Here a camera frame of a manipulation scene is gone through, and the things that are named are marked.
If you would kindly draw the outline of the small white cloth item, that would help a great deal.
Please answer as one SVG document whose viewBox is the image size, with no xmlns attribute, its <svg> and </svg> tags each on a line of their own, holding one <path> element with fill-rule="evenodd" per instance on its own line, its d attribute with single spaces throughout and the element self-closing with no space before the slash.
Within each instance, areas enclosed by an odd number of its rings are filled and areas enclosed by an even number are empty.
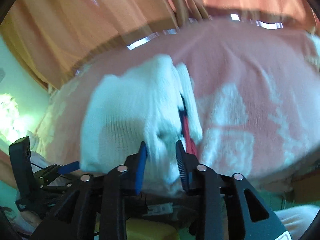
<svg viewBox="0 0 320 240">
<path fill-rule="evenodd" d="M 305 57 L 306 61 L 311 64 L 317 72 L 319 72 L 320 67 L 320 39 L 319 36 L 307 33 L 307 37 L 313 43 L 315 47 L 315 52 L 313 55 L 308 55 Z"/>
</svg>

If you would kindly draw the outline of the peach orange curtain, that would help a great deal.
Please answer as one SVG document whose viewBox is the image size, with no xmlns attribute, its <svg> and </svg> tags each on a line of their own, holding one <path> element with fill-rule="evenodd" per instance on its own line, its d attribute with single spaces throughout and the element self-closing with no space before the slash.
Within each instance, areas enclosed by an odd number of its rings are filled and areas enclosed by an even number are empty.
<svg viewBox="0 0 320 240">
<path fill-rule="evenodd" d="M 103 51 L 227 14 L 319 33 L 319 0 L 1 0 L 1 37 L 42 88 L 59 89 Z"/>
</svg>

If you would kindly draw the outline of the white fleece clothed leg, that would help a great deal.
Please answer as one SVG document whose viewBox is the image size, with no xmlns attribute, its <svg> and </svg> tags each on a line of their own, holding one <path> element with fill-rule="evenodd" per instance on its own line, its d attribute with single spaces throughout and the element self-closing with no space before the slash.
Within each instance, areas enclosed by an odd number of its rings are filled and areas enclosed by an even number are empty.
<svg viewBox="0 0 320 240">
<path fill-rule="evenodd" d="M 275 211 L 291 238 L 300 239 L 319 212 L 319 206 L 300 205 Z"/>
</svg>

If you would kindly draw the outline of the white plastic bag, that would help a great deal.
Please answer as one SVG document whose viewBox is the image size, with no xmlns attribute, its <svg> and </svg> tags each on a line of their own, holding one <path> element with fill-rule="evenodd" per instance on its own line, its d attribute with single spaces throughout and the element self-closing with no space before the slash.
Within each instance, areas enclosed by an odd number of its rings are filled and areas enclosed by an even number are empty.
<svg viewBox="0 0 320 240">
<path fill-rule="evenodd" d="M 52 165 L 42 155 L 34 151 L 31 151 L 30 163 L 33 173 Z"/>
</svg>

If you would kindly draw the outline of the white striped knit sweater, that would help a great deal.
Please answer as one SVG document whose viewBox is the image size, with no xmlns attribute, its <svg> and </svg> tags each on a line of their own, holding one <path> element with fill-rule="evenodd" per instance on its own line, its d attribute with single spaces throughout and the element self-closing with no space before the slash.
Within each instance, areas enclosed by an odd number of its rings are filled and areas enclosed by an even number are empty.
<svg viewBox="0 0 320 240">
<path fill-rule="evenodd" d="M 202 128 L 185 64 L 159 54 L 123 75 L 105 75 L 92 93 L 80 133 L 80 168 L 108 173 L 146 144 L 143 191 L 161 196 L 182 192 L 175 144 L 183 139 L 186 111 L 196 144 Z"/>
</svg>

